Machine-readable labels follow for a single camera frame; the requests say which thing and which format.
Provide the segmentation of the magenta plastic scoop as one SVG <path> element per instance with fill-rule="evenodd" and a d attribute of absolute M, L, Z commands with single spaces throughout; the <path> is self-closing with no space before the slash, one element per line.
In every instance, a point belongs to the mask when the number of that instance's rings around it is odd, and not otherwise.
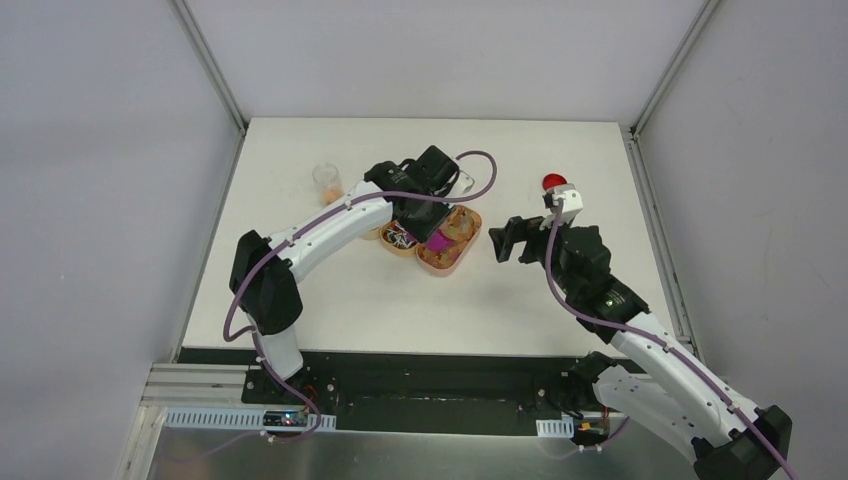
<path fill-rule="evenodd" d="M 450 248 L 454 244 L 454 240 L 444 233 L 441 229 L 437 229 L 423 244 L 423 246 L 433 252 L 441 252 Z"/>

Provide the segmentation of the clear plastic jar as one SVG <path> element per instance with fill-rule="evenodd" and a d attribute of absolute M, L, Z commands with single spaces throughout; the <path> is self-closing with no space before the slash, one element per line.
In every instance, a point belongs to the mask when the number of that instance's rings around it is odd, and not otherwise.
<path fill-rule="evenodd" d="M 334 164 L 316 165 L 312 171 L 312 178 L 322 206 L 330 205 L 344 195 L 341 177 Z"/>

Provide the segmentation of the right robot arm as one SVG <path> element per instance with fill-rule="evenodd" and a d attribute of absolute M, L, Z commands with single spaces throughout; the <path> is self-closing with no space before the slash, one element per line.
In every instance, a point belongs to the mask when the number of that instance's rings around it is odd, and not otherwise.
<path fill-rule="evenodd" d="M 540 264 L 555 299 L 646 375 L 592 352 L 567 374 L 565 407 L 600 404 L 625 414 L 672 446 L 700 479 L 768 479 L 791 471 L 788 414 L 776 405 L 758 406 L 688 351 L 612 274 L 597 227 L 513 217 L 489 236 L 498 262 L 522 244 L 520 263 Z"/>

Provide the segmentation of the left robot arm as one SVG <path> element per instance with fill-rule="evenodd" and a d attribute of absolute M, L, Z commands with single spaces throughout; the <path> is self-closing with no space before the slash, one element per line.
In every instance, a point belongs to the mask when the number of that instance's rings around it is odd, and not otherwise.
<path fill-rule="evenodd" d="M 415 240 L 428 240 L 452 212 L 450 201 L 474 184 L 456 160 L 430 146 L 415 159 L 375 164 L 349 192 L 298 225 L 266 237 L 255 230 L 241 236 L 229 288 L 253 329 L 271 396 L 288 405 L 304 394 L 294 331 L 304 311 L 300 282 L 353 240 L 390 222 Z"/>

